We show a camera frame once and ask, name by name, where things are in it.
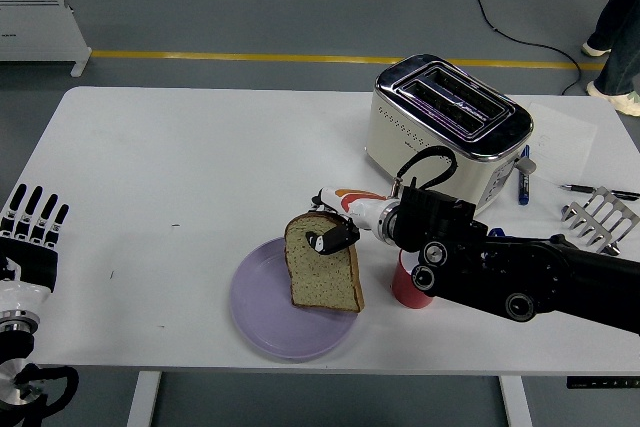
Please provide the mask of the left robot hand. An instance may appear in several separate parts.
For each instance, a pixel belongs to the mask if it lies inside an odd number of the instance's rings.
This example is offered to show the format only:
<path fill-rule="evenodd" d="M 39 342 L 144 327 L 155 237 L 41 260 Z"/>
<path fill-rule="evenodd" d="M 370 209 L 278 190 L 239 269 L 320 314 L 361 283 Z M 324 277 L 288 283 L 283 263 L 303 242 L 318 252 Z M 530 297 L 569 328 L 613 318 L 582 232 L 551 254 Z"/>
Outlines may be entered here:
<path fill-rule="evenodd" d="M 36 314 L 57 280 L 60 231 L 69 213 L 57 194 L 16 187 L 1 212 L 1 310 Z"/>

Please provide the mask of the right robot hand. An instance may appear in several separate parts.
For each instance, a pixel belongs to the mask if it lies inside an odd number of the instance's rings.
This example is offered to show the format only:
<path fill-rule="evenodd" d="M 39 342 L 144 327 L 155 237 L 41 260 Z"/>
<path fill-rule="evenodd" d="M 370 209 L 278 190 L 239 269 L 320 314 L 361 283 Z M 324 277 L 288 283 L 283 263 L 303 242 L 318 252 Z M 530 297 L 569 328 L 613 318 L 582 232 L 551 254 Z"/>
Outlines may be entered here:
<path fill-rule="evenodd" d="M 320 255 L 337 253 L 360 239 L 360 230 L 371 231 L 376 239 L 394 245 L 392 224 L 399 200 L 356 189 L 324 187 L 312 198 L 316 210 L 328 213 L 337 225 L 321 232 L 308 230 L 307 243 Z"/>

